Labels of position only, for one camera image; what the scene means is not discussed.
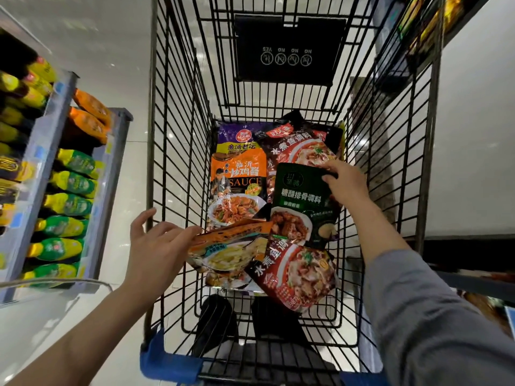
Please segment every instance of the green seasoning packet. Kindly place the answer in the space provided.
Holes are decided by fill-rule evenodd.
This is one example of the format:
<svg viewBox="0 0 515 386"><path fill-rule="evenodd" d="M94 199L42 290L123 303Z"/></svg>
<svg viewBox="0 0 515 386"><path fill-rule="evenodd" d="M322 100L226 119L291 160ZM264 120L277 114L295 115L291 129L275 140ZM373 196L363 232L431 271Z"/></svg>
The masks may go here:
<svg viewBox="0 0 515 386"><path fill-rule="evenodd" d="M277 165L271 233L323 249L336 234L341 207L322 180L328 172L300 164Z"/></svg>

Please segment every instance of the metal wire basket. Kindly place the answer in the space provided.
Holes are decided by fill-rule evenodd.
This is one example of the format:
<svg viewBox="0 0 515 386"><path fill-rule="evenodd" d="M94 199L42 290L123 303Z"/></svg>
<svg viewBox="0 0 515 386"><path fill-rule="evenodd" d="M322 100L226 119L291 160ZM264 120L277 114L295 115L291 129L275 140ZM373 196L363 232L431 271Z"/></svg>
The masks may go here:
<svg viewBox="0 0 515 386"><path fill-rule="evenodd" d="M411 32L416 34L406 45L407 39L399 40L392 28L414 12L400 8L396 0L153 0L147 204L158 208L155 222L206 226L209 158L216 148L219 121L271 121L300 109L306 120L316 123L344 122L345 159L363 168L372 200L421 251L444 24L438 19L432 50L419 56L421 27L444 0L424 3L425 12L412 23ZM343 19L331 81L325 85L244 81L244 60L236 48L239 16L280 19L292 28L307 18L326 23ZM404 54L410 46L415 46L410 62L402 57L395 61L392 54ZM266 62L274 61L267 57ZM281 64L286 58L278 60ZM385 82L385 70L400 77L393 89ZM234 361L219 350L211 358L194 357L200 308L213 293L225 296L236 314L238 334L228 338L240 344L274 340L256 337L252 296L206 287L203 276L185 265L156 310L147 313L143 373L178 383L202 379L246 384L293 382L287 374L291 371L337 376L379 373L382 363L362 302L363 259L346 209L337 228L340 240L331 242L329 250L343 285L299 318L314 351L334 368L314 368L310 362L292 368L284 361L261 364L255 358L253 363L243 358ZM216 364L223 370L215 371ZM243 371L248 365L254 368L251 376ZM231 366L236 366L237 375L228 370ZM277 378L273 370L283 371L284 376ZM307 382L302 375L300 382Z"/></svg>

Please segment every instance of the wire grid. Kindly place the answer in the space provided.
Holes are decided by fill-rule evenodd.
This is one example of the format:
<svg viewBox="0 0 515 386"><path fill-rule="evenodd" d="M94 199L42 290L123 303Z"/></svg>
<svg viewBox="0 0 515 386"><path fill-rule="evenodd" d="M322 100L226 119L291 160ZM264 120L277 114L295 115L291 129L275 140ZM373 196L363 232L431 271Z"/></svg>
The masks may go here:
<svg viewBox="0 0 515 386"><path fill-rule="evenodd" d="M428 192L422 182L430 165L425 157L431 150L428 125L436 113L437 83L432 81L438 77L441 38L437 36L437 51L419 67L418 73L410 74L406 88L396 97L384 95L374 84L374 70L381 66L377 64L381 60L378 55L395 46L400 48L400 42L392 32L390 40L377 51L377 33L387 20L385 16L379 25L373 24L377 3L378 0L154 0L150 98L154 109L150 111L148 204L159 209L160 219L155 222L167 220L182 227L195 224L205 228L209 157L216 146L215 119L270 121L298 108L306 120L316 123L338 126L341 120L345 122L346 160L368 175L372 200L396 229L406 237L416 234L420 243L423 234L419 233L417 219L422 216L425 222L427 206L420 202L420 195ZM233 23L238 13L282 16L292 24L303 16L348 19L333 85L236 81ZM428 16L422 15L416 21L416 30L421 31L421 22L431 17ZM300 323L315 350L335 365L336 370L326 369L326 373L377 372L381 365L373 365L371 356L365 354L374 351L376 345L370 322L362 316L365 267L356 228L346 209L337 228L340 240L330 243L329 250L335 257L342 286L303 314ZM155 312L153 323L152 312L149 313L146 341L151 336L150 328L159 325L167 332L165 350L190 355L198 332L200 305L213 293L230 301L241 343L255 341L250 311L253 297L206 287L203 276L188 265L158 300L160 311ZM218 357L218 352L208 360L225 363L227 369L228 360ZM210 369L204 369L201 377L209 377ZM319 371L312 364L298 370Z"/></svg>

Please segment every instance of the left hand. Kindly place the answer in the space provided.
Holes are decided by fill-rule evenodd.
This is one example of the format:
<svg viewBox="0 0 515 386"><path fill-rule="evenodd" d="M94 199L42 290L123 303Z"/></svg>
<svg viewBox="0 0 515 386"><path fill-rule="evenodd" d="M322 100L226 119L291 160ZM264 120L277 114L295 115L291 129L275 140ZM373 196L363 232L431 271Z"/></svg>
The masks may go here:
<svg viewBox="0 0 515 386"><path fill-rule="evenodd" d="M147 307L174 281L193 238L202 232L198 226L183 229L171 222L159 222L145 233L143 225L155 213L156 209L152 207L139 214L131 224L129 263L120 286Z"/></svg>

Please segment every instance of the gray sleeve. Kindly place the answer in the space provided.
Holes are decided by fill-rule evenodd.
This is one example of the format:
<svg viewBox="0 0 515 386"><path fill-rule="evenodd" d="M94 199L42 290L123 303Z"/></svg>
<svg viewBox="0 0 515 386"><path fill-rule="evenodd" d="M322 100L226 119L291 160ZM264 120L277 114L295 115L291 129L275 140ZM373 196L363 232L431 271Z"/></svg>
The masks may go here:
<svg viewBox="0 0 515 386"><path fill-rule="evenodd" d="M392 386L515 385L515 343L413 251L365 273L364 304Z"/></svg>

